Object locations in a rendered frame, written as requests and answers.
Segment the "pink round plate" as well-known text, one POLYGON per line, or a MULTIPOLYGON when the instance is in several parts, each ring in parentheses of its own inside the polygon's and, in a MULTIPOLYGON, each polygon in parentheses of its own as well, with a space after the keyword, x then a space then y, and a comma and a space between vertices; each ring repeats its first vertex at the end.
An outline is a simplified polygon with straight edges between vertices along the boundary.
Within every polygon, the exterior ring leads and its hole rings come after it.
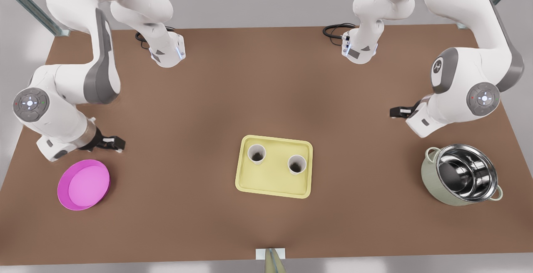
POLYGON ((109 188, 108 168, 98 160, 82 160, 71 165, 59 179, 57 198, 68 210, 87 210, 99 203, 109 188))

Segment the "white IKEA cup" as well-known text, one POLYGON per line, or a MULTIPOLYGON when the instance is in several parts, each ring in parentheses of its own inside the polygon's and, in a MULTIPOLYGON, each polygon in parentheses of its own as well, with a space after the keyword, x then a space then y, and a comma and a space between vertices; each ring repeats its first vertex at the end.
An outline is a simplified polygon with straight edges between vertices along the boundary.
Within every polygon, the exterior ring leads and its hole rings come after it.
POLYGON ((260 165, 266 156, 266 149, 261 144, 253 144, 248 148, 247 156, 255 165, 260 165))
POLYGON ((292 155, 287 162, 289 172, 293 175, 298 175, 305 171, 307 162, 302 155, 292 155))

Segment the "sage green steel-lined pot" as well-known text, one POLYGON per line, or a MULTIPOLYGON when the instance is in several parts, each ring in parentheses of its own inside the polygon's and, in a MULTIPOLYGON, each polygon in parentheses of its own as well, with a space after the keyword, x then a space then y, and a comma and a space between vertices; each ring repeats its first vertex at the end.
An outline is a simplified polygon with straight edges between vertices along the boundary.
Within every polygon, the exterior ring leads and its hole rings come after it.
POLYGON ((426 149, 421 179, 435 199, 450 206, 500 201, 504 196, 493 163, 466 144, 426 149))

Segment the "pale yellow rectangular tray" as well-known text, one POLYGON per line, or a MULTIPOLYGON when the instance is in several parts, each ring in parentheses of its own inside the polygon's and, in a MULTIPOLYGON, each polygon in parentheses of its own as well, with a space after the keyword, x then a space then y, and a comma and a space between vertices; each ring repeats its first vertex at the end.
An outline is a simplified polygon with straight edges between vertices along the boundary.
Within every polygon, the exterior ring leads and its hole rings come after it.
POLYGON ((305 199, 311 193, 314 148, 308 141, 246 135, 241 141, 235 186, 244 193, 274 195, 305 199), (261 144, 266 156, 255 165, 247 156, 248 148, 261 144), (302 155, 307 162, 305 171, 293 175, 288 169, 288 159, 302 155))

